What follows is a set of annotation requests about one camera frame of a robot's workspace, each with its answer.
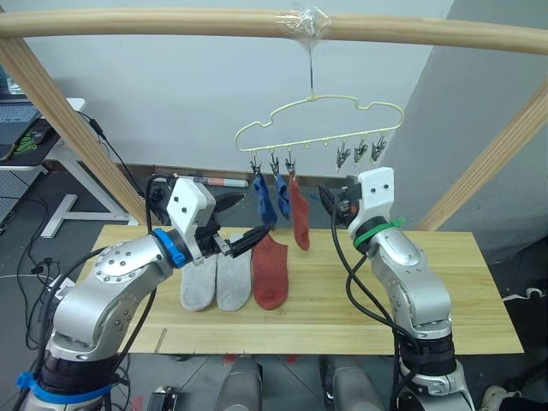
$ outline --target wooden frame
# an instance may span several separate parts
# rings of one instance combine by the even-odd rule
[[[70,109],[24,37],[84,34],[184,34],[292,38],[290,10],[258,9],[76,9],[0,15],[0,64],[74,149],[92,173],[140,222],[143,200],[95,144]],[[419,45],[451,45],[548,55],[548,30],[472,21],[387,15],[332,15],[324,39]],[[546,124],[548,81],[461,178],[427,213],[419,229],[438,229],[497,174]]]

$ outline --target hanging sock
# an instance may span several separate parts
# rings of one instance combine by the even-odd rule
[[[291,199],[291,212],[293,225],[295,226],[295,242],[303,249],[310,248],[308,237],[308,201],[301,194],[301,188],[297,183],[297,177],[289,177],[289,198]]]
[[[288,246],[267,235],[253,248],[253,296],[265,310],[280,307],[288,298]]]
[[[242,237],[233,234],[230,242]],[[222,254],[217,258],[217,305],[224,311],[239,310],[251,294],[251,250],[235,259]]]
[[[217,255],[204,259],[200,265],[193,263],[182,269],[181,304],[188,311],[203,310],[215,295]]]
[[[268,194],[268,187],[266,186],[265,178],[262,174],[258,173],[255,175],[253,187],[259,196],[259,215],[263,220],[263,224],[274,227],[277,221],[276,212],[272,206],[271,197]]]
[[[284,217],[289,219],[291,206],[289,205],[288,186],[280,174],[276,174],[277,207]]]

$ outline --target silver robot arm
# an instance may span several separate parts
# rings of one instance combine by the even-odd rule
[[[322,202],[329,210],[325,196]],[[420,365],[400,395],[399,409],[474,409],[462,365],[455,358],[449,293],[428,268],[424,251],[390,222],[393,203],[393,169],[366,171],[359,174],[357,184],[343,190],[337,220],[348,225],[354,246],[371,260],[373,274],[390,299],[394,322],[409,332],[421,351],[414,352],[405,339],[399,342],[402,375]],[[413,408],[417,404],[422,408]]]
[[[135,310],[162,281],[192,262],[214,253],[236,257],[269,231],[262,226],[234,243],[223,240],[217,211],[243,194],[217,198],[201,184],[178,178],[168,214],[175,229],[155,229],[144,237],[107,247],[92,271],[61,301],[53,333],[38,371],[23,373],[18,384],[28,392],[25,410],[91,410],[100,408],[116,383],[117,354]]]

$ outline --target shoe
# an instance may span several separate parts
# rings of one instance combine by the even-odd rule
[[[497,411],[503,403],[503,399],[512,396],[521,396],[521,392],[508,392],[503,387],[492,385],[485,390],[480,411]]]

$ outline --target metal clip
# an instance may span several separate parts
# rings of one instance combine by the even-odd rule
[[[364,139],[360,140],[360,144],[354,147],[354,164],[358,164],[367,151],[367,144]]]
[[[380,135],[377,144],[371,143],[371,162],[376,163],[380,157],[380,153],[386,148],[386,141],[384,141],[384,133]]]
[[[290,176],[293,176],[295,174],[295,159],[291,161],[291,150],[289,151],[289,159],[285,159],[285,167],[288,169],[288,173]]]
[[[251,164],[251,170],[253,173],[258,176],[260,174],[260,163],[257,165],[257,154],[253,155],[253,161],[249,162]]]
[[[272,162],[269,164],[271,165],[271,168],[272,168],[272,174],[274,174],[274,176],[277,176],[278,174],[280,174],[280,162],[277,157],[274,158],[274,152],[271,152],[271,157],[272,157]]]
[[[345,148],[345,146],[346,143],[343,142],[342,147],[337,148],[337,171],[341,169],[346,159],[350,157],[350,149]]]

